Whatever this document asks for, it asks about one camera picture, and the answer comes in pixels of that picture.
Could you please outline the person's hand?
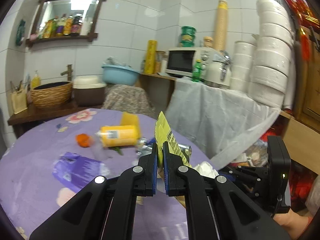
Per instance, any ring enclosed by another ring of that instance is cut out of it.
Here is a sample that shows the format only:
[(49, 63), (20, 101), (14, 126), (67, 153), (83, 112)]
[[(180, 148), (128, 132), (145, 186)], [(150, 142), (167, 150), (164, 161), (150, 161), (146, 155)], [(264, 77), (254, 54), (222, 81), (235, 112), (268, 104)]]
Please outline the person's hand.
[(291, 239), (298, 239), (312, 221), (312, 217), (301, 216), (289, 209), (288, 213), (277, 213), (273, 219), (285, 229)]

